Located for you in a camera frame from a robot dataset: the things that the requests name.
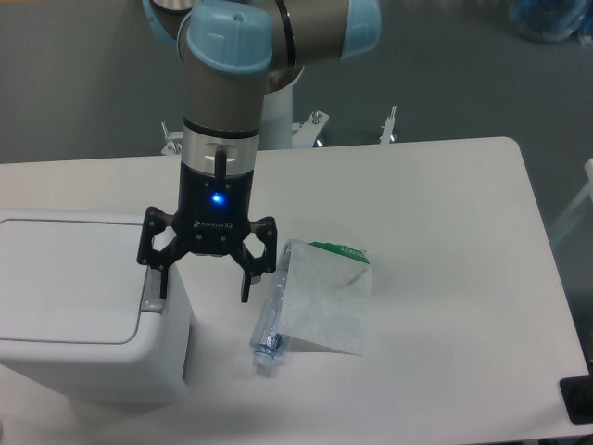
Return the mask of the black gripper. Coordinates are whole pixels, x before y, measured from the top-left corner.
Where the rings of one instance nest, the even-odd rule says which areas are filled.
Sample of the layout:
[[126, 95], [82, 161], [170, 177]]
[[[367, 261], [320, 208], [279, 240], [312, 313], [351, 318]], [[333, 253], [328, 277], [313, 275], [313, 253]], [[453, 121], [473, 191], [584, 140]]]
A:
[[[247, 303], [253, 280], [276, 270], [277, 225], [272, 216], [248, 219], [254, 173], [218, 178], [181, 164], [178, 209], [174, 217], [156, 207], [145, 210], [137, 262], [159, 273], [159, 296], [167, 297], [169, 268], [187, 253], [230, 255], [243, 270], [241, 302]], [[154, 241], [173, 228], [172, 240], [161, 250]], [[246, 247], [255, 235], [263, 244], [259, 257]]]

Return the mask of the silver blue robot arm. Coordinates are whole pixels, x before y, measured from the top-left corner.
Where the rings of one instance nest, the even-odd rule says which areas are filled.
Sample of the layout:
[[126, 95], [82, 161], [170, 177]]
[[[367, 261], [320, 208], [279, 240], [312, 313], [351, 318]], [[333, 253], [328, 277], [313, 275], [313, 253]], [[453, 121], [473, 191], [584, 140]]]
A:
[[189, 253], [230, 256], [241, 295], [276, 266], [272, 217], [248, 218], [264, 97], [271, 75], [370, 51], [380, 40], [376, 1], [198, 1], [171, 8], [187, 80], [177, 210], [145, 211], [137, 260], [165, 299], [170, 268]]

